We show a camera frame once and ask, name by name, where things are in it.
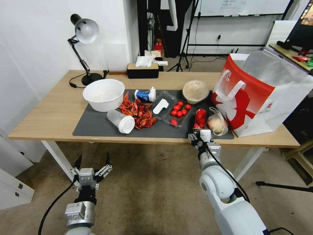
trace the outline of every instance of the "lamp shade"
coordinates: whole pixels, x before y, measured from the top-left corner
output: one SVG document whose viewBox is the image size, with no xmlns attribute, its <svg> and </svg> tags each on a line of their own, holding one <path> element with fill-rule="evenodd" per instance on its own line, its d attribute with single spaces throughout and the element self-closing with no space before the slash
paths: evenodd
<svg viewBox="0 0 313 235">
<path fill-rule="evenodd" d="M 99 26 L 90 19 L 82 19 L 79 15 L 71 15 L 71 22 L 75 25 L 75 35 L 82 43 L 93 42 L 99 34 Z"/>
</svg>

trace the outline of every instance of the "onion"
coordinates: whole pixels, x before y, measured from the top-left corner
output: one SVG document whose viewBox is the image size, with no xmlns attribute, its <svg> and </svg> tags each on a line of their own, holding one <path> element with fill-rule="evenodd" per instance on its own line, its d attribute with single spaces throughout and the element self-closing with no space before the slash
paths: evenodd
<svg viewBox="0 0 313 235">
<path fill-rule="evenodd" d="M 220 134 L 224 129 L 224 120 L 221 120 L 219 117 L 214 117 L 208 120 L 208 126 L 215 134 Z"/>
</svg>

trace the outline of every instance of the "wooden table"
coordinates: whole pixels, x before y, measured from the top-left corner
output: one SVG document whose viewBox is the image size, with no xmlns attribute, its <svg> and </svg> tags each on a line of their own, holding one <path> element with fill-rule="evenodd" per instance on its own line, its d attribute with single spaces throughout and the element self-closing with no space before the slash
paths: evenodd
<svg viewBox="0 0 313 235">
<path fill-rule="evenodd" d="M 82 116 L 87 102 L 82 96 L 83 89 L 72 88 L 70 78 L 82 74 L 82 70 L 69 71 L 55 87 L 39 102 L 30 114 L 9 135 L 10 139 L 40 140 L 72 180 L 72 166 L 58 147 L 55 141 L 82 141 L 82 142 L 109 142 L 109 143 L 138 143 L 138 144 L 189 144 L 188 139 L 178 138 L 138 138 L 138 137 L 98 137 L 73 136 L 72 133 Z M 126 75 L 108 75 L 124 83 L 126 89 L 156 89 L 179 90 L 190 80 L 200 80 L 213 90 L 220 73 L 208 72 L 160 72 L 157 79 L 128 79 Z M 80 78 L 72 82 L 80 84 Z M 222 146 L 249 146 L 250 151 L 239 164 L 234 176 L 239 180 L 265 147 L 296 148 L 298 142 L 293 138 L 284 125 L 275 132 L 252 135 L 234 139 L 215 140 Z"/>
<path fill-rule="evenodd" d="M 269 44 L 269 46 L 271 48 L 273 48 L 275 51 L 279 52 L 279 54 L 285 56 L 286 58 L 288 58 L 289 60 L 291 60 L 295 64 L 299 65 L 301 68 L 305 69 L 306 71 L 310 72 L 313 69 L 312 67 L 308 67 L 305 62 L 300 62 L 300 61 L 297 61 L 293 58 L 293 56 L 298 55 L 297 52 L 295 52 L 293 50 L 286 50 L 286 49 L 282 48 L 281 46 L 278 46 L 275 43 L 271 43 L 271 44 Z"/>
</svg>

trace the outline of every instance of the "gray mat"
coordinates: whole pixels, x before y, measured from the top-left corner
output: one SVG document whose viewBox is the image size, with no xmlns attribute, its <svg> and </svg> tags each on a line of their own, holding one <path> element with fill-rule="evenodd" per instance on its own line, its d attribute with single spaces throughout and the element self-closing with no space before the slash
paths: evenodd
<svg viewBox="0 0 313 235">
<path fill-rule="evenodd" d="M 126 89 L 129 91 L 129 100 L 134 100 L 135 90 Z M 177 97 L 177 99 L 185 100 L 181 90 L 167 90 L 170 94 Z M 97 112 L 88 105 L 80 118 L 73 135 L 78 136 L 129 136 L 129 137 L 152 137 L 152 138 L 187 138 L 189 130 L 192 128 L 195 120 L 195 110 L 203 108 L 207 111 L 207 117 L 212 115 L 209 107 L 214 106 L 210 98 L 193 105 L 192 112 L 194 115 L 189 115 L 181 127 L 175 128 L 162 120 L 157 121 L 150 128 L 142 128 L 141 130 L 134 129 L 129 134 L 122 134 L 118 129 L 107 119 L 107 113 Z M 223 136 L 214 136 L 214 139 L 233 139 L 234 136 L 229 130 Z"/>
</svg>

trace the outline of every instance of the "tissue box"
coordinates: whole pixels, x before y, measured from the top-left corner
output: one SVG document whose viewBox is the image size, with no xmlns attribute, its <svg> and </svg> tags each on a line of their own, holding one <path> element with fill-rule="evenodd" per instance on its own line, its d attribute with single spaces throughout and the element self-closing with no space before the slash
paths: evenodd
<svg viewBox="0 0 313 235">
<path fill-rule="evenodd" d="M 152 63 L 150 67 L 136 67 L 136 64 L 127 65 L 128 78 L 158 78 L 159 65 Z"/>
</svg>

